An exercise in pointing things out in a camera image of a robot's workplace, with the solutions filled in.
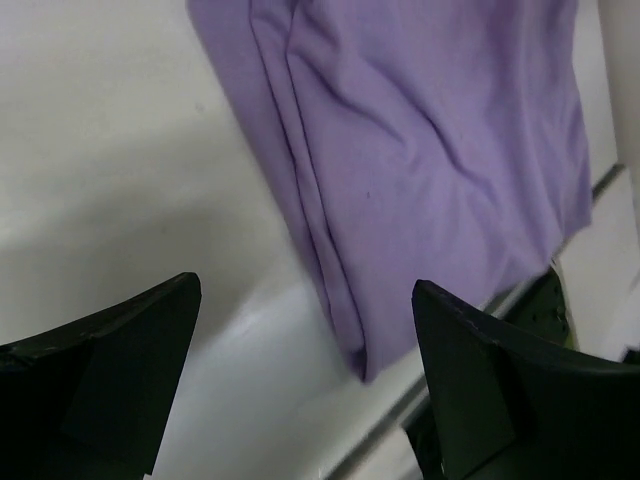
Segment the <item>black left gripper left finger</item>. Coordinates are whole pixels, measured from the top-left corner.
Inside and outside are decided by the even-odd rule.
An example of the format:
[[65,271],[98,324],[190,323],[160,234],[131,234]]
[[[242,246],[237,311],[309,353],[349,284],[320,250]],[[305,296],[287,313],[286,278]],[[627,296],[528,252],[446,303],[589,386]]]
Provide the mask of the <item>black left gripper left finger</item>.
[[201,304],[181,273],[125,302],[1,347],[4,479],[152,473]]

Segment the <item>purple shirt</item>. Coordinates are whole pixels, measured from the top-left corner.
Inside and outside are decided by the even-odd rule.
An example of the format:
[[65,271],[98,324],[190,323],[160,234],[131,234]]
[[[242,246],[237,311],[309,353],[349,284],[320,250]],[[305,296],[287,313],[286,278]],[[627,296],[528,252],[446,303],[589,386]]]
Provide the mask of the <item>purple shirt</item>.
[[481,306],[591,221],[574,1],[192,1],[352,372],[416,344],[431,280]]

